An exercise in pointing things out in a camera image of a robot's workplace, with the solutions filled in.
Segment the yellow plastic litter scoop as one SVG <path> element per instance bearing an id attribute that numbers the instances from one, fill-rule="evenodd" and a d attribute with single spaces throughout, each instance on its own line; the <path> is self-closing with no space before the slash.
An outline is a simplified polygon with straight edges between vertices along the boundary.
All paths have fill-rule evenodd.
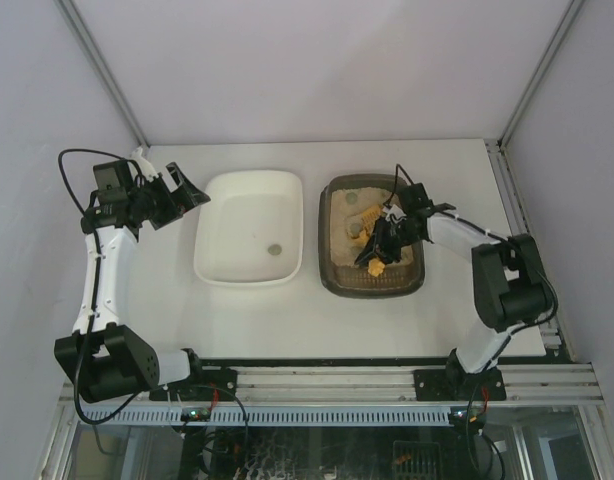
<path id="1" fill-rule="evenodd" d="M 352 216 L 347 225 L 347 236 L 355 247 L 363 249 L 369 242 L 376 221 L 380 218 L 382 207 L 380 204 L 372 205 L 362 213 Z M 360 223 L 362 231 L 357 237 L 352 237 L 349 233 L 351 223 Z M 385 270 L 386 265 L 382 261 L 372 260 L 367 267 L 367 272 L 372 277 L 379 277 Z"/>

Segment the dark translucent litter box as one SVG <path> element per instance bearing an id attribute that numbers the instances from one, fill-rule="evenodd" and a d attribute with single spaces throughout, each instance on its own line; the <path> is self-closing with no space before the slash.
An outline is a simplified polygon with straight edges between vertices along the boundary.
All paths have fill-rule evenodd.
<path id="1" fill-rule="evenodd" d="M 348 298 L 389 298 L 414 293 L 424 283 L 425 260 L 421 243 L 402 249 L 399 263 L 386 266 L 379 277 L 366 267 L 354 265 L 362 249 L 347 236 L 348 221 L 375 204 L 387 200 L 393 189 L 388 174 L 351 174 L 332 179 L 320 196 L 318 217 L 318 261 L 323 286 Z M 354 192 L 358 202 L 350 205 L 346 195 Z"/>

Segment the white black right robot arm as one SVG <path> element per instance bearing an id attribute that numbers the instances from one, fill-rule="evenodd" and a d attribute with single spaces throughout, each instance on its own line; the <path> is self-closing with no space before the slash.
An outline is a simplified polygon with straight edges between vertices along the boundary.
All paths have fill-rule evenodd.
<path id="1" fill-rule="evenodd" d="M 386 201 L 354 264 L 370 271 L 401 260 L 406 246 L 427 241 L 467 260 L 479 323 L 452 350 L 446 382 L 455 392 L 492 375 L 514 336 L 553 319 L 558 297 L 529 234 L 503 237 L 461 217 L 448 203 L 434 203 L 421 183 L 396 189 L 399 205 Z"/>

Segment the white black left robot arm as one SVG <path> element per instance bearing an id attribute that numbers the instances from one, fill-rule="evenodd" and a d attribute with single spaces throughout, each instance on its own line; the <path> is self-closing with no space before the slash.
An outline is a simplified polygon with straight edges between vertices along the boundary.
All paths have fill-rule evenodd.
<path id="1" fill-rule="evenodd" d="M 159 353 L 129 325 L 128 287 L 140 229 L 165 227 L 209 202 L 176 163 L 166 167 L 175 186 L 144 158 L 111 156 L 94 166 L 96 188 L 77 208 L 87 250 L 86 278 L 70 335 L 54 356 L 76 397 L 97 403 L 188 379 L 188 349 Z"/>

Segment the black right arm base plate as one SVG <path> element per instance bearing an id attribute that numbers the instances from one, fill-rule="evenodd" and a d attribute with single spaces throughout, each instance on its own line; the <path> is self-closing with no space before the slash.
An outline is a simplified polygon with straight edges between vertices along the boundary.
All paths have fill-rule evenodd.
<path id="1" fill-rule="evenodd" d="M 507 393 L 502 372 L 490 369 L 479 374 L 459 374 L 450 377 L 444 369 L 417 369 L 413 372 L 416 399 L 423 402 L 468 401 L 470 398 L 504 401 Z"/>

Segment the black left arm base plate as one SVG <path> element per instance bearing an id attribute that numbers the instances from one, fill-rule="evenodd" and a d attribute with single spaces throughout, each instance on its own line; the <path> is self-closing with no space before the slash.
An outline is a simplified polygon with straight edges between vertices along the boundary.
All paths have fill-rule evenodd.
<path id="1" fill-rule="evenodd" d="M 201 368 L 187 379 L 166 384 L 149 393 L 151 401 L 230 401 L 237 391 L 238 372 L 231 368 Z"/>

